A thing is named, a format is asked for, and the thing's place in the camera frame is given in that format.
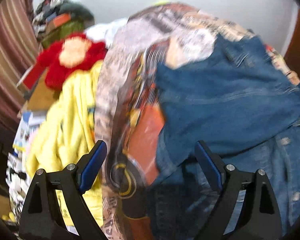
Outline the yellow cloth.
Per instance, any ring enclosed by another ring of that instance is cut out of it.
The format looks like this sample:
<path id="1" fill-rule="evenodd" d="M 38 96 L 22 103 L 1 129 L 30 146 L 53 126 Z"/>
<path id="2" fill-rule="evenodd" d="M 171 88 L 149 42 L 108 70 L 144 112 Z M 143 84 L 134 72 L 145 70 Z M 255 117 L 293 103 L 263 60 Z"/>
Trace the yellow cloth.
<path id="1" fill-rule="evenodd" d="M 95 93 L 102 63 L 75 71 L 63 83 L 59 99 L 31 137 L 25 159 L 30 178 L 40 168 L 56 172 L 76 164 L 95 145 Z"/>

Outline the white pillow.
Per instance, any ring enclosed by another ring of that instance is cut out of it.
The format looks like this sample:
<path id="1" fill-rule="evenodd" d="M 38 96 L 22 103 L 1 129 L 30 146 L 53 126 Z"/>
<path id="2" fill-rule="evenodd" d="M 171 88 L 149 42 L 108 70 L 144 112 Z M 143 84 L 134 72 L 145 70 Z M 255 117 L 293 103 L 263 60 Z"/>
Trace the white pillow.
<path id="1" fill-rule="evenodd" d="M 113 43 L 117 31 L 127 22 L 128 18 L 119 18 L 110 23 L 99 23 L 85 29 L 84 33 L 87 38 L 94 42 L 104 41 L 108 49 Z"/>

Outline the blue denim jacket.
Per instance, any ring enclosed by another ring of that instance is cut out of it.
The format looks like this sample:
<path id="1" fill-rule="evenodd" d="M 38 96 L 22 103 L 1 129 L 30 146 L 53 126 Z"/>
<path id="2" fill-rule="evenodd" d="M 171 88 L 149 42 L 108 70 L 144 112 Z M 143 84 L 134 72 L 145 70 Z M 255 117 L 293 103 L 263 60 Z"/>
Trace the blue denim jacket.
<path id="1" fill-rule="evenodd" d="M 149 190 L 153 236 L 193 239 L 218 199 L 194 156 L 199 140 L 241 171 L 265 170 L 287 232 L 300 216 L 300 83 L 273 66 L 258 37 L 218 36 L 203 61 L 158 63 L 155 84 L 165 124 Z"/>

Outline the striped maroon curtain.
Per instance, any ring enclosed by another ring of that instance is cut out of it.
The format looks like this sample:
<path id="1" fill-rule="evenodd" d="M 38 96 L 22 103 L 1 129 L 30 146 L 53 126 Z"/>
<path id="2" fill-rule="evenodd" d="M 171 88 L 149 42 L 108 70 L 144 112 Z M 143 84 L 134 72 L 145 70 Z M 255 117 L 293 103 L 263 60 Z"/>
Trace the striped maroon curtain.
<path id="1" fill-rule="evenodd" d="M 24 104 L 17 82 L 39 52 L 31 21 L 33 0 L 0 0 L 0 129 L 14 131 Z"/>

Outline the red plush toy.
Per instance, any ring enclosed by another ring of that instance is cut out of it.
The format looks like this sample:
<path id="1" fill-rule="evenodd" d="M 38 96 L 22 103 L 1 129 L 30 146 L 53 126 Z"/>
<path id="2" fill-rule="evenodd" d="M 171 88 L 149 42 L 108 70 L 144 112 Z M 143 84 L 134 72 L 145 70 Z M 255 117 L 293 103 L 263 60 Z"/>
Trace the red plush toy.
<path id="1" fill-rule="evenodd" d="M 45 73 L 46 86 L 60 90 L 73 72 L 90 70 L 97 61 L 105 58 L 106 53 L 104 40 L 93 41 L 84 33 L 71 34 L 63 40 L 53 42 L 38 55 L 22 84 L 31 89 Z"/>

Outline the orange shoe box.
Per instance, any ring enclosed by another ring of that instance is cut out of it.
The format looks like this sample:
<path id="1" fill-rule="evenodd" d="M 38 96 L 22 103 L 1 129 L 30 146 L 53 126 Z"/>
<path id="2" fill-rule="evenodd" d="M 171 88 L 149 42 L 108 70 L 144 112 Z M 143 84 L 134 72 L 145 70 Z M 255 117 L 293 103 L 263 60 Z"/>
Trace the orange shoe box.
<path id="1" fill-rule="evenodd" d="M 51 32 L 52 30 L 58 28 L 59 26 L 65 24 L 66 22 L 71 20 L 71 15 L 69 13 L 61 14 L 51 20 L 46 27 L 46 32 Z"/>

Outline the dark grey pillow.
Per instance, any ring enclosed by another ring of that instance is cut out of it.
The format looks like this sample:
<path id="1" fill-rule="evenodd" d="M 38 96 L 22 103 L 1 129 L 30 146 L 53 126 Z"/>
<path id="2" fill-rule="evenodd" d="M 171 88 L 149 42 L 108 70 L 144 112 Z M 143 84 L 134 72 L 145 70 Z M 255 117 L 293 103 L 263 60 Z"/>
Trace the dark grey pillow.
<path id="1" fill-rule="evenodd" d="M 60 6 L 58 14 L 70 14 L 71 18 L 80 19 L 84 22 L 95 22 L 93 13 L 81 3 L 64 2 Z"/>

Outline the printed newspaper pattern blanket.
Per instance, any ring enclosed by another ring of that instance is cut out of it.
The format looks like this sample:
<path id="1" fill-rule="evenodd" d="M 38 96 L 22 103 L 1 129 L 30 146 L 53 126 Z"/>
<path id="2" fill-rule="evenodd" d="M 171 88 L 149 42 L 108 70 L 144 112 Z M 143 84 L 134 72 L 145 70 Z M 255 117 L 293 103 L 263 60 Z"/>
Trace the printed newspaper pattern blanket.
<path id="1" fill-rule="evenodd" d="M 213 53 L 218 36 L 231 42 L 258 37 L 181 3 L 147 8 L 116 33 L 102 67 L 95 111 L 95 137 L 109 148 L 103 168 L 108 211 L 103 230 L 108 237 L 156 239 L 149 190 L 159 175 L 156 152 L 165 124 L 155 84 L 157 65 L 177 69 L 203 61 Z M 298 85 L 298 75 L 281 55 L 263 45 L 273 66 Z"/>

